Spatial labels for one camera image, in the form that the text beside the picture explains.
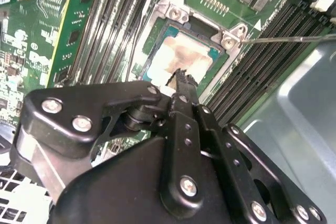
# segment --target silver screw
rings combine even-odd
[[[266,221],[266,219],[267,219],[266,212],[265,212],[264,208],[261,206],[261,204],[259,204],[256,201],[253,201],[252,204],[251,204],[251,207],[252,207],[253,213],[258,218],[258,220]]]
[[[225,50],[230,50],[234,47],[235,43],[236,42],[232,38],[226,37],[224,38],[222,46],[224,47]]]
[[[182,191],[189,197],[193,197],[197,193],[197,188],[196,188],[195,183],[187,177],[181,178],[180,187]]]
[[[157,94],[156,88],[153,86],[150,86],[147,88],[149,92],[151,92],[152,94]]]
[[[188,102],[187,97],[185,97],[184,95],[181,95],[181,96],[180,96],[180,99],[181,99],[182,102],[185,102],[185,103]]]
[[[239,129],[237,129],[236,126],[231,126],[231,130],[233,131],[233,133],[235,133],[236,135],[239,134]]]
[[[59,101],[48,99],[42,103],[42,109],[45,112],[56,114],[62,110],[62,104]]]
[[[315,208],[310,207],[309,210],[311,214],[314,215],[315,218],[317,218],[318,220],[321,220],[321,216],[319,215],[319,213],[317,212]]]
[[[207,113],[207,114],[210,114],[210,113],[211,113],[210,110],[209,110],[207,107],[203,107],[203,111],[204,111],[205,113]]]
[[[297,209],[297,211],[298,211],[298,213],[299,213],[299,215],[301,216],[302,219],[304,219],[304,220],[309,220],[308,213],[307,213],[307,211],[303,208],[303,206],[298,205],[298,206],[296,207],[296,209]]]
[[[77,131],[81,132],[87,132],[92,128],[91,120],[83,115],[77,116],[72,121],[72,125]]]

